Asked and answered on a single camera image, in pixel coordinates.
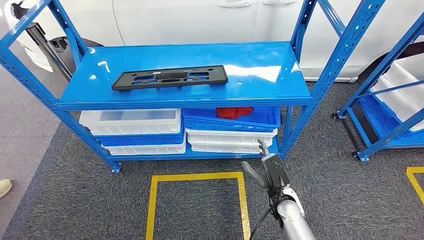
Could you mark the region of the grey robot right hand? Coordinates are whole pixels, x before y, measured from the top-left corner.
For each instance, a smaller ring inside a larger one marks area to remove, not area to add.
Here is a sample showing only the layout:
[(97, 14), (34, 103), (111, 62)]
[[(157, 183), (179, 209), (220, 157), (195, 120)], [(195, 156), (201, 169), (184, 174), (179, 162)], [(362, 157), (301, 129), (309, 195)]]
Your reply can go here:
[(282, 165), (280, 157), (275, 153), (270, 153), (265, 142), (258, 139), (261, 150), (261, 162), (267, 173), (256, 172), (248, 162), (242, 161), (241, 166), (245, 173), (260, 188), (266, 189), (268, 197), (272, 200), (278, 199), (283, 192), (283, 188), (290, 186), (290, 180)]

